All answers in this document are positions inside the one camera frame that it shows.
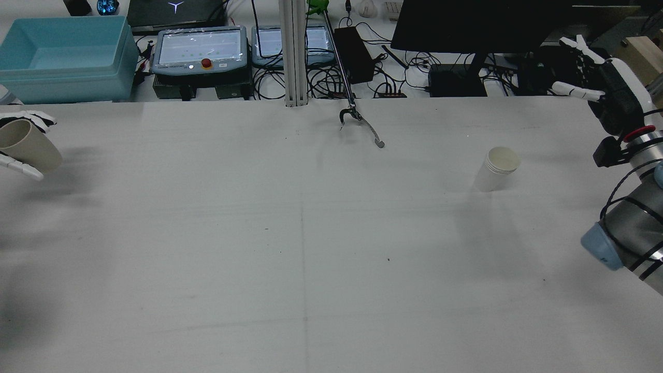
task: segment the white table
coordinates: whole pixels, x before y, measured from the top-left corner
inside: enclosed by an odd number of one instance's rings
[[[579,244],[629,170],[583,102],[359,105],[384,149],[343,102],[37,106],[64,163],[0,170],[0,371],[659,371],[663,298]]]

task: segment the blue plastic bin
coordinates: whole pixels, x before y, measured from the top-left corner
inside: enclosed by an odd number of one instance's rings
[[[126,17],[17,19],[0,46],[0,84],[24,104],[126,100],[137,61]]]

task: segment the keyboard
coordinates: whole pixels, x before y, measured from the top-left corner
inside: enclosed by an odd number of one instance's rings
[[[400,15],[400,7],[403,5],[402,1],[387,1],[385,3],[385,10],[387,11],[387,18],[390,21],[397,21]]]

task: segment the paper cup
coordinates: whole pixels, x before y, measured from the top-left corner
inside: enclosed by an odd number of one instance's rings
[[[0,151],[41,173],[53,171],[62,163],[55,145],[27,119],[10,121],[0,128]]]
[[[475,188],[482,192],[490,192],[499,188],[511,173],[520,165],[520,157],[508,147],[494,147],[483,160]]]

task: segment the laptop logo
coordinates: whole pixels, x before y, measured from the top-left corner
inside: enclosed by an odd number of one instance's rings
[[[177,4],[173,4],[173,3],[168,3],[168,4],[171,4],[173,7],[175,7],[175,14],[177,14],[177,6],[178,6],[179,4],[182,4],[182,3],[184,3],[184,2],[181,1],[181,2],[179,2],[179,3],[177,3]]]

